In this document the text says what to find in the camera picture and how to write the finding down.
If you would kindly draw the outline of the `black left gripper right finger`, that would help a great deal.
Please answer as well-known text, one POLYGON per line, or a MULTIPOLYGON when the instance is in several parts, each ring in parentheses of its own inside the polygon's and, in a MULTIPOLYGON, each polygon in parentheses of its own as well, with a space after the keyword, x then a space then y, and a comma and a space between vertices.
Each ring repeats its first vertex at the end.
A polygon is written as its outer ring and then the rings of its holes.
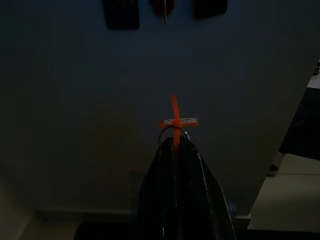
POLYGON ((235 240, 223 190, 198 148, 180 137, 175 158, 176 239, 235 240))

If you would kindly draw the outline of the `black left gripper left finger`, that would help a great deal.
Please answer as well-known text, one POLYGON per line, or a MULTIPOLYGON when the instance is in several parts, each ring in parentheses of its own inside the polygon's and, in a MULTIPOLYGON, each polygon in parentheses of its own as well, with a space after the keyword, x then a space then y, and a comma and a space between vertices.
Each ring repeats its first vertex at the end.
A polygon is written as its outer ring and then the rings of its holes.
POLYGON ((158 147, 140 187, 137 207, 140 240, 178 238, 176 175, 173 139, 168 137, 158 147))

